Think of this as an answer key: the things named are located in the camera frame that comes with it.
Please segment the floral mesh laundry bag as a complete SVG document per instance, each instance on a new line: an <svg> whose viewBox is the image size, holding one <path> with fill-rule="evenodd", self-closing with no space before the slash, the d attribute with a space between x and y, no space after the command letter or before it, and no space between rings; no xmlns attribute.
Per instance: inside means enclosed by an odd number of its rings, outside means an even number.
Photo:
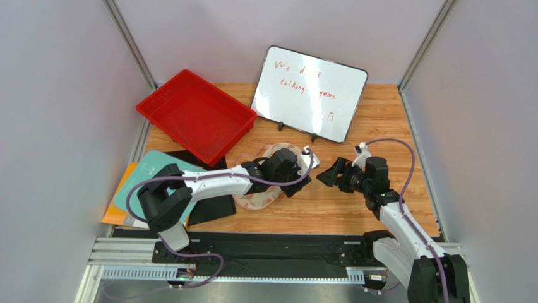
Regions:
<svg viewBox="0 0 538 303"><path fill-rule="evenodd" d="M241 163L240 166L244 167L252 175L252 162L254 161L254 159L261 158L261 157L270 157L277 150L280 150L281 148L288 148L297 156L299 156L303 150L297 147L296 145L292 145L290 143L276 143L273 145L266 145L257 154L254 155L254 158L252 160L245 161ZM310 167L307 170L300 169L299 174L301 175L301 177L299 180L301 180L304 175L309 175L312 170L313 169L311 169ZM236 204L238 204L240 207L246 210L251 210L251 211L262 210L262 209L267 208L270 204L272 204L276 200L278 200L281 196L286 196L277 186L289 186L294 183L296 183L296 181L286 182L286 183L272 183L271 182L268 191L264 193L255 193L255 194L252 194L252 187L251 187L251 189L247 193L242 194L242 195L235 195L234 199L235 199Z"/></svg>

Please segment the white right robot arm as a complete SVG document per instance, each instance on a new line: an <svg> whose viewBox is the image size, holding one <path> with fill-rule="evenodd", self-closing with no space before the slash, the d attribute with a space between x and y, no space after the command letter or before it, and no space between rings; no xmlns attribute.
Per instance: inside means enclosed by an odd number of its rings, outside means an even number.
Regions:
<svg viewBox="0 0 538 303"><path fill-rule="evenodd" d="M363 235L366 256L396 276L409 302L470 302L465 260L427 235L401 194L390 187L388 175L384 158L369 157L363 165L338 158L317 179L328 187L364 196L367 208L386 227Z"/></svg>

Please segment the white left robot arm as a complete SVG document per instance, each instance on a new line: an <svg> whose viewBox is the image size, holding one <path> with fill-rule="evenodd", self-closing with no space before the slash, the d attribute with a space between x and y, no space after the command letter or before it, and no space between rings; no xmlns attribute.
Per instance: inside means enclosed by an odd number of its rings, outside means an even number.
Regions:
<svg viewBox="0 0 538 303"><path fill-rule="evenodd" d="M225 170L192 172L176 164L166 165L158 174L133 186L126 198L135 194L150 231L157 233L171 251L190 245L181 216L192 203L220 196L246 196L271 187L291 197L311 181L309 173L320 161L310 147L300 155L281 148L270 157L257 158Z"/></svg>

